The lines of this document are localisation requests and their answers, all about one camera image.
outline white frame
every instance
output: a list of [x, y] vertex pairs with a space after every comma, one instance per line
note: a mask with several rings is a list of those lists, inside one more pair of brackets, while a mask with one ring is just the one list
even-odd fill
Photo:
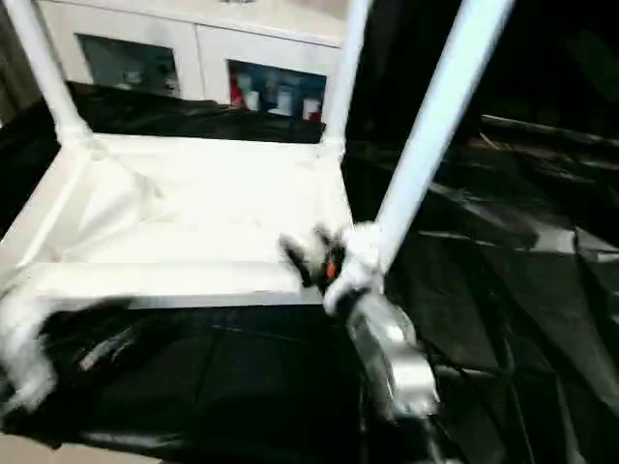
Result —
[[318, 74], [327, 78], [322, 107], [325, 120], [333, 99], [338, 48], [210, 26], [197, 26], [197, 37], [207, 99], [230, 103], [228, 60]]
[[[380, 256], [380, 271], [383, 274], [388, 272], [393, 263], [434, 172], [449, 147], [514, 2], [515, 0], [464, 0], [458, 10], [456, 21], [376, 220], [380, 231], [377, 251]], [[105, 157], [105, 148], [97, 148], [96, 139], [77, 114], [62, 76], [53, 63], [33, 5], [29, 0], [5, 0], [5, 3], [56, 121], [63, 151], [68, 149], [68, 157]], [[348, 33], [339, 62], [336, 91], [332, 95], [332, 101], [337, 104], [328, 111], [328, 128], [315, 151], [318, 158], [330, 155], [324, 157], [324, 160], [329, 162], [325, 164], [329, 166], [329, 170], [333, 169], [333, 162], [338, 159], [333, 155], [340, 157], [343, 153], [345, 122], [370, 4], [370, 0], [356, 0], [349, 8]], [[217, 143], [220, 145], [219, 150], [224, 152], [225, 142]], [[256, 145], [256, 142], [245, 144], [244, 150], [250, 151], [251, 147], [247, 144]], [[234, 150], [234, 145], [230, 144], [229, 148]], [[305, 152], [305, 149], [291, 145], [290, 154], [302, 152]], [[80, 166], [84, 162], [87, 161], [79, 159], [75, 164]], [[81, 171], [77, 169], [76, 172], [74, 176], [79, 176]], [[343, 189], [343, 183], [339, 183], [339, 189]], [[32, 201], [31, 199], [22, 213], [27, 214], [28, 209], [32, 208]], [[59, 195], [51, 208], [52, 211], [45, 214], [42, 226], [52, 228], [67, 201], [67, 197]], [[9, 249], [6, 254], [11, 256], [15, 254], [15, 250]]]
[[204, 100], [195, 25], [73, 4], [41, 1], [39, 5], [68, 80], [93, 83], [90, 66], [76, 36], [85, 34], [171, 48], [181, 98]]

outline glass cabinet door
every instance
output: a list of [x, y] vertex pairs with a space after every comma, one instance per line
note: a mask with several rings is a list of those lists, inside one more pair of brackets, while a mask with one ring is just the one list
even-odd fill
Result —
[[69, 3], [39, 4], [68, 80], [204, 99], [194, 24]]
[[171, 48], [86, 34], [77, 39], [95, 84], [181, 97]]

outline white platform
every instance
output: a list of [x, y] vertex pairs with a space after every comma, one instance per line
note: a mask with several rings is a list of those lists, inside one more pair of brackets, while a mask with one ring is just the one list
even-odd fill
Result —
[[339, 161], [320, 145], [96, 136], [63, 149], [0, 243], [0, 277], [38, 292], [137, 295], [140, 306], [319, 303], [278, 245], [351, 223]]

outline black surface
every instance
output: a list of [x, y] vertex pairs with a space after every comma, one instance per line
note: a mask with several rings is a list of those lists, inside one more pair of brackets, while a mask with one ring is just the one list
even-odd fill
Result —
[[[78, 94], [96, 131], [312, 142], [321, 130], [210, 103]], [[0, 132], [5, 226], [53, 153], [42, 106]], [[357, 220], [374, 217], [397, 158], [350, 144], [343, 171]], [[449, 455], [617, 461], [616, 172], [588, 152], [469, 147], [441, 165], [388, 294], [435, 363]], [[9, 418], [8, 433], [184, 462], [359, 462], [356, 359], [320, 308], [59, 315], [46, 331], [63, 388], [37, 415]], [[75, 373], [76, 354], [119, 334], [133, 342]], [[371, 462], [400, 462], [414, 436], [371, 420], [363, 442]]]

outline white tube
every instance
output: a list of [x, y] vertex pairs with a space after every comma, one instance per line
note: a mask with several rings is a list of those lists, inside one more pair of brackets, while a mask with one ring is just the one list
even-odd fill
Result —
[[32, 0], [4, 3], [54, 119], [58, 141], [65, 144], [89, 137], [91, 132], [77, 113]]
[[322, 143], [339, 151], [343, 156], [345, 150], [346, 122], [348, 110], [355, 87], [359, 56], [364, 46], [366, 22], [372, 0], [349, 0], [346, 38], [339, 53], [338, 73], [329, 112], [325, 118], [327, 129], [322, 136]]
[[381, 271], [389, 271], [477, 88], [514, 0], [464, 0], [378, 212]]

